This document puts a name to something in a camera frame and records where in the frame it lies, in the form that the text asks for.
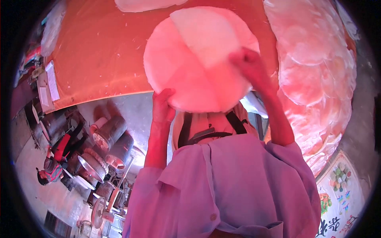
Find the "bucket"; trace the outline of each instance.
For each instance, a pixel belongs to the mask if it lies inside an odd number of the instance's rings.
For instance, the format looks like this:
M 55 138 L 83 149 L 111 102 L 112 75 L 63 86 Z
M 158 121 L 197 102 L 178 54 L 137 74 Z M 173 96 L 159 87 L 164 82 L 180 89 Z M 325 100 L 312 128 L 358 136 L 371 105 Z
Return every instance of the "bucket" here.
M 108 152 L 126 130 L 126 121 L 122 116 L 116 115 L 95 131 L 93 139 L 102 150 Z
M 124 169 L 131 159 L 130 153 L 133 146 L 132 136 L 124 133 L 106 155 L 106 162 L 116 169 Z

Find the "paper note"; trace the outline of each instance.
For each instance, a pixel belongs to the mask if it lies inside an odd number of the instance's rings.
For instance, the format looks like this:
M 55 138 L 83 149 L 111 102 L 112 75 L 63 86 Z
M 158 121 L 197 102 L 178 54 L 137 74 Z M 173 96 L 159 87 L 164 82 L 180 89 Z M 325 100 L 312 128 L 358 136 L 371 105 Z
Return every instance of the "paper note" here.
M 48 85 L 49 85 L 51 100 L 52 101 L 58 100 L 59 94 L 57 89 L 56 74 L 54 73 L 53 61 L 49 62 L 45 70 L 48 74 Z
M 40 87 L 40 101 L 42 104 L 49 106 L 48 96 L 46 94 L 46 87 Z

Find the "metal pipe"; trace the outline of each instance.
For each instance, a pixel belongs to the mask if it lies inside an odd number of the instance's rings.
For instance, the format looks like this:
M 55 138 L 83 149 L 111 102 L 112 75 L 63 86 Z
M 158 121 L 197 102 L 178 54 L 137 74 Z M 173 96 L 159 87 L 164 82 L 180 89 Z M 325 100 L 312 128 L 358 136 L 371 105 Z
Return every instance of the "metal pipe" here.
M 122 184 L 122 182 L 123 182 L 124 179 L 126 178 L 127 173 L 128 173 L 128 171 L 130 170 L 131 165 L 132 165 L 132 162 L 134 161 L 134 159 L 135 159 L 134 157 L 131 158 L 130 162 L 128 163 L 128 166 L 127 166 L 126 170 L 125 170 L 124 173 L 123 173 L 122 178 L 121 178 L 121 179 L 119 180 L 119 182 L 118 182 L 117 187 L 116 187 L 116 188 L 114 189 L 114 191 L 112 192 L 111 197 L 110 197 L 110 201 L 109 201 L 109 205 L 107 206 L 107 209 L 106 209 L 107 212 L 110 212 L 110 211 L 111 211 L 111 208 L 114 206 L 115 200 L 117 199 L 117 196 L 118 196 L 118 193 L 119 193 L 120 185 Z

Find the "plastic bag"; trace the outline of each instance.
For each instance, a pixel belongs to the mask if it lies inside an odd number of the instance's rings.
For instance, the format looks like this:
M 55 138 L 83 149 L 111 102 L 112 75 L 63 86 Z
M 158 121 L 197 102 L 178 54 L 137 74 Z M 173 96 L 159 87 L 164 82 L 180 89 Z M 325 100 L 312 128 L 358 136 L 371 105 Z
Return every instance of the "plastic bag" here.
M 47 15 L 46 27 L 41 40 L 41 55 L 49 56 L 57 43 L 61 22 L 66 13 L 66 1 L 62 0 Z

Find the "black strap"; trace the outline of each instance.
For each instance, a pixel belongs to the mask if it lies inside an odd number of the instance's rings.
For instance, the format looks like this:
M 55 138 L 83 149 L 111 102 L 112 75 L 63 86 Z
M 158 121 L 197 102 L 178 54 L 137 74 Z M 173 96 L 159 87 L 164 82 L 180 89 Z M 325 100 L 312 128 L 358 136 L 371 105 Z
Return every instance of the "black strap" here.
M 191 131 L 191 124 L 192 124 L 192 113 L 185 112 L 184 113 L 184 123 L 182 125 L 180 134 L 179 134 L 179 141 L 177 143 L 177 146 L 183 147 L 184 145 L 187 145 L 189 133 Z
M 194 144 L 197 144 L 198 142 L 200 142 L 201 140 L 203 139 L 206 139 L 206 138 L 211 138 L 211 137 L 225 137 L 225 136 L 231 136 L 232 133 L 229 133 L 229 132 L 213 132 L 213 133 L 209 133 L 209 134 L 206 134 L 206 135 L 203 135 L 203 136 L 200 136 L 200 137 L 197 137 L 197 138 L 194 138 L 194 139 L 190 139 L 186 145 L 194 145 Z
M 245 127 L 242 124 L 244 122 L 243 121 L 241 122 L 239 120 L 239 118 L 237 117 L 237 115 L 233 111 L 229 112 L 226 115 L 226 119 L 228 120 L 228 122 L 230 123 L 230 125 L 232 126 L 232 128 L 235 130 L 235 132 L 237 134 L 246 134 L 247 133 Z M 179 134 L 178 144 L 177 144 L 179 148 L 181 148 L 185 145 L 197 144 L 199 141 L 206 139 L 206 138 L 225 137 L 225 136 L 231 136 L 232 135 L 232 133 L 228 133 L 228 132 L 214 132 L 214 133 L 209 133 L 209 134 L 188 140 L 189 133 L 191 131 L 191 124 L 192 124 L 192 113 L 185 112 L 184 113 L 184 123 L 182 125 L 181 131 Z
M 232 125 L 233 129 L 235 130 L 235 132 L 237 134 L 246 134 L 247 133 L 242 122 L 239 120 L 239 118 L 237 117 L 237 115 L 233 111 L 226 114 L 226 119 L 229 121 L 230 125 Z

